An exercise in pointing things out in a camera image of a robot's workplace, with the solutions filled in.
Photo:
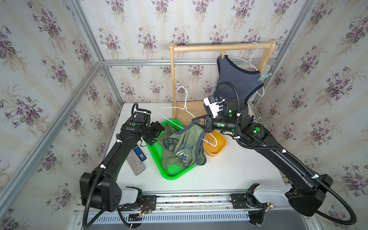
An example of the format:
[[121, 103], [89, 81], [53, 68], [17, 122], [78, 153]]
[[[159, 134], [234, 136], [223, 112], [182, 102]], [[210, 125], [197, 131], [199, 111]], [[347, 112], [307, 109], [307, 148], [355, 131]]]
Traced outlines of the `green graphic tank top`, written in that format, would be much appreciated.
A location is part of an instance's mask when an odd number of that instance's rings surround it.
[[173, 165], [186, 169], [193, 165], [203, 166], [207, 163], [203, 146], [206, 133], [201, 127], [191, 123], [181, 128], [171, 121], [167, 121], [163, 127], [164, 131], [158, 143], [163, 147], [164, 169], [167, 170]]

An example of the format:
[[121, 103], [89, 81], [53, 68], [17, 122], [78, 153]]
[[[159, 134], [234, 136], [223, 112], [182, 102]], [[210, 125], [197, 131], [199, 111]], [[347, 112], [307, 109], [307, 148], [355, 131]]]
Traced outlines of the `navy blue tank top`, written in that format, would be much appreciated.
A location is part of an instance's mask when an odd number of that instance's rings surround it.
[[[259, 80], [261, 77], [260, 71], [247, 71], [235, 65], [227, 55], [220, 56], [217, 59], [217, 67], [219, 78], [217, 86], [222, 82], [231, 83], [239, 95], [240, 109], [243, 113], [249, 112], [248, 100], [258, 90], [263, 88], [264, 84]], [[219, 90], [215, 89], [213, 92], [215, 102], [219, 102], [223, 107], [221, 111], [217, 112], [219, 117], [227, 117], [227, 110], [236, 110], [236, 96], [233, 89], [223, 84]]]

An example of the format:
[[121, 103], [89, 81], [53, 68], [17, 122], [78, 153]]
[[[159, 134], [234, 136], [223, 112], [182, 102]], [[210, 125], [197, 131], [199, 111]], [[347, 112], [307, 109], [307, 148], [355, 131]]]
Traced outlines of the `teal plastic clothespin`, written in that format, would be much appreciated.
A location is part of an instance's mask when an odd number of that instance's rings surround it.
[[268, 77], [272, 76], [272, 73], [268, 73], [266, 75], [261, 75], [259, 78], [258, 78], [258, 81], [263, 81], [265, 79], [267, 79]]

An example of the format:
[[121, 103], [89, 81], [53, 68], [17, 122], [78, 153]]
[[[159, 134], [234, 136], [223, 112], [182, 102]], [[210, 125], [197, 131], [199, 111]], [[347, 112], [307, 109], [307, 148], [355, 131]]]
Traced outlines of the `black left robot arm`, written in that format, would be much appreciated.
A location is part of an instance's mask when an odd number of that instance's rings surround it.
[[134, 103], [131, 116], [121, 126], [111, 150], [92, 172], [81, 176], [83, 229], [88, 229], [105, 212], [116, 210], [121, 213], [122, 206], [137, 209], [143, 204], [141, 189], [132, 186], [121, 188], [117, 184], [117, 177], [140, 140], [153, 146], [163, 132], [164, 127], [159, 122], [151, 122], [150, 115], [151, 111], [139, 108], [138, 103]]

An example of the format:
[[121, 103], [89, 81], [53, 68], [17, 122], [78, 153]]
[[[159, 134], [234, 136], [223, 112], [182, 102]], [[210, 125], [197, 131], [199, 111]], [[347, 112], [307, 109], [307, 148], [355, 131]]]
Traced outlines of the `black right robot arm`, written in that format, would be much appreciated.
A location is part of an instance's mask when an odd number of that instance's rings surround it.
[[[222, 134], [230, 135], [241, 147], [254, 150], [269, 160], [291, 182], [291, 188], [283, 196], [298, 213], [308, 217], [318, 214], [341, 225], [354, 225], [357, 216], [350, 205], [331, 188], [333, 179], [329, 175], [319, 174], [308, 168], [300, 159], [283, 148], [261, 124], [250, 122], [248, 119], [241, 122], [240, 97], [233, 84], [224, 81], [217, 85], [216, 104], [222, 104], [224, 101], [219, 92], [223, 85], [232, 89], [236, 109], [231, 112], [231, 117], [206, 115], [204, 130], [206, 132], [218, 130]], [[319, 211], [327, 193], [335, 197], [347, 210], [350, 215], [348, 220], [337, 219]]]

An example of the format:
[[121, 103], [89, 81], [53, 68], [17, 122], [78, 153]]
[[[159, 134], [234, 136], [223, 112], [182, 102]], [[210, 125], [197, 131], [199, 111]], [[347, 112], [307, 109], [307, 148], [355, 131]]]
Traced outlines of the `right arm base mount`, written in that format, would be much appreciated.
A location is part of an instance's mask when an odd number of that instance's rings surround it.
[[267, 208], [270, 203], [261, 203], [255, 198], [255, 189], [260, 186], [259, 183], [252, 184], [245, 193], [231, 194], [229, 201], [232, 203], [234, 209], [249, 208], [249, 223], [260, 227], [264, 220]]

